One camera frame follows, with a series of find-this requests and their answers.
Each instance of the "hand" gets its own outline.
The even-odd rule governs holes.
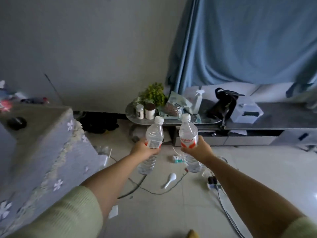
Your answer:
[[[206,165],[207,161],[216,157],[212,152],[209,144],[203,139],[201,135],[198,136],[198,145],[195,148],[181,147],[181,151],[193,156],[200,163]]]
[[[130,151],[130,155],[134,155],[140,158],[141,162],[148,159],[151,155],[157,155],[160,148],[148,148],[145,144],[145,138],[141,138]]]

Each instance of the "white jar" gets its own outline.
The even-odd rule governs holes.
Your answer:
[[[144,107],[142,104],[136,106],[137,109],[137,119],[144,119]]]
[[[145,104],[145,118],[154,119],[155,116],[155,104],[147,103]]]

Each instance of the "white flower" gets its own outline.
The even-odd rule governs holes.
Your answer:
[[[0,220],[1,220],[1,217],[2,219],[4,219],[5,217],[8,216],[9,214],[9,211],[8,209],[12,206],[12,203],[8,203],[7,204],[7,201],[3,201],[1,204],[0,204]]]
[[[53,191],[56,191],[56,190],[60,189],[62,184],[63,184],[63,181],[62,180],[58,180],[58,182],[54,184],[54,190]]]
[[[88,142],[88,138],[87,138],[85,135],[83,135],[83,136],[81,137],[81,139],[82,139],[82,141],[83,141],[84,143],[87,143],[87,142]]]
[[[67,123],[68,131],[71,131],[73,129],[73,120],[71,119],[70,122]]]

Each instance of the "plastic spoon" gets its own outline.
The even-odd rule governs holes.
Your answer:
[[[176,174],[175,173],[171,173],[169,176],[168,176],[168,182],[166,183],[166,185],[164,186],[164,189],[166,189],[168,187],[168,185],[172,182],[176,180]]]

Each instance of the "bottle label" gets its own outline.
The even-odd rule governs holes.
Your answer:
[[[149,148],[160,148],[162,145],[161,141],[154,141],[154,140],[146,140],[145,145]]]
[[[198,135],[193,139],[180,139],[180,144],[185,148],[195,148],[198,145]]]

